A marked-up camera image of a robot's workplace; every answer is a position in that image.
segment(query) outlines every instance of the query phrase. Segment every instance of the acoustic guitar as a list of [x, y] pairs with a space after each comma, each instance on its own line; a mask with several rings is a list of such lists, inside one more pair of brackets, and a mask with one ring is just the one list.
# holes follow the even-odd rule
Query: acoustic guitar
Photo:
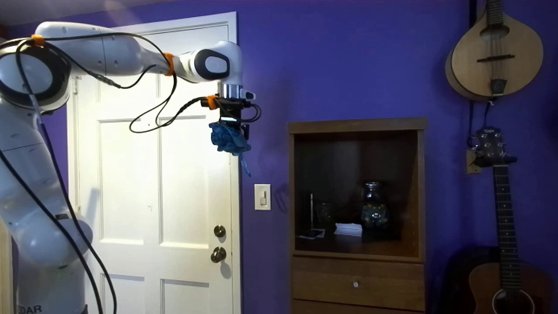
[[447, 58], [447, 79], [465, 98], [486, 102], [529, 86], [543, 65], [543, 41], [527, 25], [487, 0], [486, 15]]
[[499, 248], [468, 248], [447, 271], [440, 314], [552, 314], [550, 276], [520, 262], [510, 189], [510, 165], [496, 128], [477, 133], [477, 165], [492, 168]]

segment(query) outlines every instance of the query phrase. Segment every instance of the glass jar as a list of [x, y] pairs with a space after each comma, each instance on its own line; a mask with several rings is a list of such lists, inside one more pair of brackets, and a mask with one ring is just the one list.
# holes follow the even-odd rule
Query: glass jar
[[390, 240], [393, 236], [393, 219], [383, 196], [383, 184], [377, 180], [365, 182], [363, 193], [363, 240]]

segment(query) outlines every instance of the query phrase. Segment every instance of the white robotic arm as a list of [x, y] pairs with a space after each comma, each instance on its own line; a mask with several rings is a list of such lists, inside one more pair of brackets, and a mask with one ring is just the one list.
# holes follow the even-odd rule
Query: white robotic arm
[[[261, 118], [254, 95], [241, 86], [241, 51], [220, 43], [186, 57], [147, 50], [133, 34], [79, 23], [43, 23], [30, 39], [0, 46], [0, 219], [11, 228], [18, 247], [20, 313], [83, 314], [84, 259], [91, 229], [76, 219], [62, 186], [60, 172], [44, 137], [41, 116], [69, 102], [69, 79], [86, 72], [118, 86], [114, 76], [177, 76], [187, 83], [217, 81], [217, 97], [201, 100], [219, 109], [226, 126], [248, 139], [247, 125]], [[243, 121], [245, 109], [255, 118]], [[213, 142], [220, 151], [240, 154], [250, 147], [224, 146], [215, 128]]]

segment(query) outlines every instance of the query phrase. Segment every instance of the white door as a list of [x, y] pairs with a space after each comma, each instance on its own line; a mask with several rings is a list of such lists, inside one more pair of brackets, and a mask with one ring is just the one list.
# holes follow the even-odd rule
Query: white door
[[[219, 41], [236, 43], [236, 15], [123, 30], [180, 55]], [[116, 287], [119, 314], [241, 314], [240, 168], [236, 158], [212, 144], [208, 125], [219, 112], [194, 105], [170, 128], [133, 135], [130, 123], [168, 97], [170, 77], [145, 77], [130, 91], [90, 77], [74, 84], [70, 193], [95, 229], [95, 248]], [[189, 100], [215, 93], [215, 83], [180, 83], [163, 119]], [[226, 229], [224, 238], [215, 236], [217, 226]], [[212, 262], [215, 248], [227, 252], [224, 262]], [[112, 313], [100, 268], [95, 275], [105, 311]], [[91, 290], [88, 304], [97, 313]]]

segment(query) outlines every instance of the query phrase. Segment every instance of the door knob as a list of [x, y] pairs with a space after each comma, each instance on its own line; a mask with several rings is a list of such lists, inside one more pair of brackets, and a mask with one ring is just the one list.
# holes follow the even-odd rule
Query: door knob
[[213, 264], [224, 262], [226, 259], [227, 259], [227, 252], [222, 247], [213, 250], [213, 254], [212, 254]]

